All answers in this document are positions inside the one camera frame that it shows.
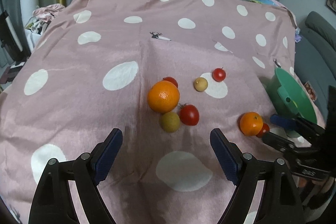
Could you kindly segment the person's right hand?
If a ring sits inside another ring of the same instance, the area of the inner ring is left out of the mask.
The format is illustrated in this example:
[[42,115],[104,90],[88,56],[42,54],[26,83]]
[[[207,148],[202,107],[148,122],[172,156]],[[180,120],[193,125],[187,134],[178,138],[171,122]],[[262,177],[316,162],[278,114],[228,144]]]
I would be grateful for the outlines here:
[[313,191],[314,193],[326,193],[333,186],[333,183],[333,177],[329,177],[323,181],[308,180],[300,177],[298,187],[303,190],[308,190],[308,192]]

